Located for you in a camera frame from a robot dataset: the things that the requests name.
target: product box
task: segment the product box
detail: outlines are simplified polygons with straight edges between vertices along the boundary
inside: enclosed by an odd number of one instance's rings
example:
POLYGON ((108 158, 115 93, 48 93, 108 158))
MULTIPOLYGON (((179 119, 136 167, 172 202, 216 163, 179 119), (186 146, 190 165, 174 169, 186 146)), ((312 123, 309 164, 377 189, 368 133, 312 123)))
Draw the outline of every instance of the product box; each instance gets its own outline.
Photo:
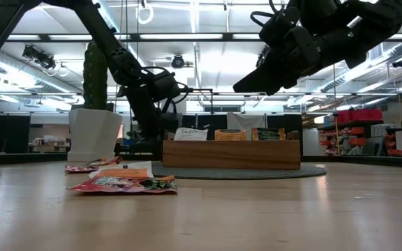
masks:
POLYGON ((252 140, 280 140, 277 128, 252 128, 252 140))
POLYGON ((245 130, 220 129, 215 131, 216 141, 246 141, 245 130))

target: wooden floor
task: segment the wooden floor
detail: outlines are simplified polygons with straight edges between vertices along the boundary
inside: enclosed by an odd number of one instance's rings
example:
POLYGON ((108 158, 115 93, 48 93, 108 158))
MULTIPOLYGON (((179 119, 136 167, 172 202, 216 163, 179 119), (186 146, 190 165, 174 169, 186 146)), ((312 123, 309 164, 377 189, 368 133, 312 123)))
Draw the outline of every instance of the wooden floor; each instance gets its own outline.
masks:
POLYGON ((177 196, 85 196, 63 163, 3 166, 0 250, 402 250, 402 168, 318 166, 328 175, 178 180, 177 196))

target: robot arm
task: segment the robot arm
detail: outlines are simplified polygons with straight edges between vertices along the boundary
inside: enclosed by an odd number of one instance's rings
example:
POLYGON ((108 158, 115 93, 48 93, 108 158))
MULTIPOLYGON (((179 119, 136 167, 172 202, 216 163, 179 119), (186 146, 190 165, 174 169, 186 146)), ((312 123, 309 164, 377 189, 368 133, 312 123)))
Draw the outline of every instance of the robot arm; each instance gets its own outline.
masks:
MULTIPOLYGON (((0 49, 22 16, 38 6, 41 0, 0 0, 0 49)), ((164 71, 153 74, 142 67, 134 56, 114 37, 92 0, 44 0, 53 6, 74 10, 105 54, 108 67, 117 84, 118 96, 126 96, 145 138, 156 140, 161 133, 161 111, 154 103, 172 99, 181 91, 174 74, 164 71)))
POLYGON ((349 0, 344 4, 338 0, 291 0, 285 10, 276 11, 262 25, 260 38, 271 50, 234 90, 272 95, 333 63, 345 60, 353 68, 401 26, 402 0, 349 0), (362 20, 348 27, 357 16, 362 20), (303 26, 297 26, 299 20, 303 26))

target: ceiling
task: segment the ceiling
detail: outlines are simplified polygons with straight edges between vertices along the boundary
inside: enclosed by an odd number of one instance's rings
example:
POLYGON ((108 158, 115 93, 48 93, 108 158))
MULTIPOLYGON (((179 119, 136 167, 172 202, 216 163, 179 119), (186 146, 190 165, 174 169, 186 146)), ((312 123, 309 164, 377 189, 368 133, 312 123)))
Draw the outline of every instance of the ceiling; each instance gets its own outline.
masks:
MULTIPOLYGON (((154 15, 151 21, 147 24, 139 24, 136 9, 140 1, 97 1, 107 6, 107 13, 113 25, 118 27, 121 33, 258 33, 260 27, 249 18, 251 12, 257 10, 271 12, 267 0, 155 0, 147 2, 147 5, 153 8, 154 15), (224 10, 224 3, 227 3, 228 10, 224 10)), ((281 2, 280 0, 274 1, 275 4, 281 2)), ((140 18, 143 20, 148 16, 148 10, 140 11, 140 18)), ((13 33, 67 34, 87 33, 87 30, 73 11, 42 5, 29 11, 13 33)), ((54 78, 76 89, 82 89, 85 43, 29 44, 48 54, 53 54, 57 62, 63 63, 69 69, 66 76, 56 74, 53 76, 54 78)), ((389 42, 385 43, 382 48, 376 49, 387 52, 389 48, 398 44, 389 42)), ((41 71, 42 69, 38 65, 23 58, 22 52, 25 45, 26 43, 6 43, 1 48, 1 52, 41 71)), ((199 87, 213 88, 217 91, 232 91, 234 83, 255 69, 258 54, 261 53, 265 44, 263 42, 198 42, 194 46, 192 42, 152 42, 129 43, 128 46, 137 52, 139 58, 149 66, 153 63, 167 66, 166 58, 173 57, 175 54, 181 54, 186 61, 194 62, 195 48, 197 48, 199 50, 197 67, 201 72, 199 87)), ((334 68, 328 67, 310 77, 300 79, 298 85, 289 91, 317 91, 324 83, 333 80, 334 75, 340 76, 347 71, 344 62, 337 63, 334 68)), ((358 92, 365 86, 401 73, 402 69, 390 68, 387 71, 387 66, 381 63, 374 70, 353 76, 350 81, 338 86, 336 91, 358 92)), ((194 81, 190 81, 195 77, 194 68, 176 70, 176 74, 179 81, 195 85, 194 81)), ((111 76, 108 84, 110 90, 115 88, 116 84, 111 76)))

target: wooden tray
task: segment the wooden tray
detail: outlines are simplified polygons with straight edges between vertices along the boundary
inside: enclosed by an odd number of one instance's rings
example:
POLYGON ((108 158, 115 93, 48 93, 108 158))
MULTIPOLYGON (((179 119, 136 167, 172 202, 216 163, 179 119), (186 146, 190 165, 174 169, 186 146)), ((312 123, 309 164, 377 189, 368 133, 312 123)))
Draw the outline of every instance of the wooden tray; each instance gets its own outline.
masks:
POLYGON ((163 142, 163 166, 181 168, 300 169, 300 142, 163 142))

